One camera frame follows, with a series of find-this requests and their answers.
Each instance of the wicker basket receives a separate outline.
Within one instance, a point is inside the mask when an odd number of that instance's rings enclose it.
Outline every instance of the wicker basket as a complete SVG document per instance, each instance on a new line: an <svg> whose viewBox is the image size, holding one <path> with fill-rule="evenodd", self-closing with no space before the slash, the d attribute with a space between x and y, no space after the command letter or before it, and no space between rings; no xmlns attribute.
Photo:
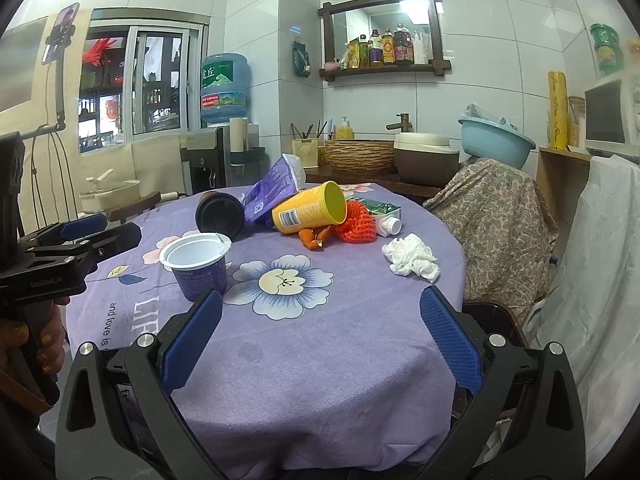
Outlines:
<svg viewBox="0 0 640 480"><path fill-rule="evenodd" d="M392 140L328 140L326 162L345 173L395 173Z"/></svg>

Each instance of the smartphone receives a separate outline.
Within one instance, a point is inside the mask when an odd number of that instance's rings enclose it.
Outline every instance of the smartphone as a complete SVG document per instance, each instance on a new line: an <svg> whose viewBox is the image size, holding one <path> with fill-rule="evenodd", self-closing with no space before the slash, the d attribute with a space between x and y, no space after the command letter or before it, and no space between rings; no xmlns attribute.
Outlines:
<svg viewBox="0 0 640 480"><path fill-rule="evenodd" d="M66 47L71 44L71 37L76 31L73 22L78 14L79 8L80 4L75 3L65 7L58 13L53 28L51 29L51 34L45 40L47 46L44 49L44 56L42 56L43 65L58 59Z"/></svg>

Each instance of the green jar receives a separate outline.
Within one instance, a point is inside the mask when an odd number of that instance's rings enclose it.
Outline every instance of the green jar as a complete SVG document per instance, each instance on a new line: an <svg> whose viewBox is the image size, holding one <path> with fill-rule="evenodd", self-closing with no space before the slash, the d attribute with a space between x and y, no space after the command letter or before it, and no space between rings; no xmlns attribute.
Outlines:
<svg viewBox="0 0 640 480"><path fill-rule="evenodd" d="M625 58L620 48L620 37L609 25L594 23L590 28L593 47L598 56L598 65L604 75L613 74L625 66Z"/></svg>

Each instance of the yogurt cup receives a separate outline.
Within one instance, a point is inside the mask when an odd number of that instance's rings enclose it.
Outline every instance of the yogurt cup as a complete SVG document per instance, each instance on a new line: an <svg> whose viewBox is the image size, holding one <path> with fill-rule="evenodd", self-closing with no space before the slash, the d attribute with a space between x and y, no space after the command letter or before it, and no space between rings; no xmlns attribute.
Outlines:
<svg viewBox="0 0 640 480"><path fill-rule="evenodd" d="M207 288L226 291L225 254L231 240L219 233L198 233L171 242L160 253L160 263L174 272L180 290L196 301Z"/></svg>

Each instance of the blue plastic basin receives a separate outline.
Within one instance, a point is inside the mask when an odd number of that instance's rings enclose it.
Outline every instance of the blue plastic basin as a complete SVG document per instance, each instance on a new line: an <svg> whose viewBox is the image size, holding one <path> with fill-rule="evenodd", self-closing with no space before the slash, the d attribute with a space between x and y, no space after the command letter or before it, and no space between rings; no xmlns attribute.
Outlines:
<svg viewBox="0 0 640 480"><path fill-rule="evenodd" d="M536 143L507 126L475 117L460 117L462 149L475 156L494 158L521 170Z"/></svg>

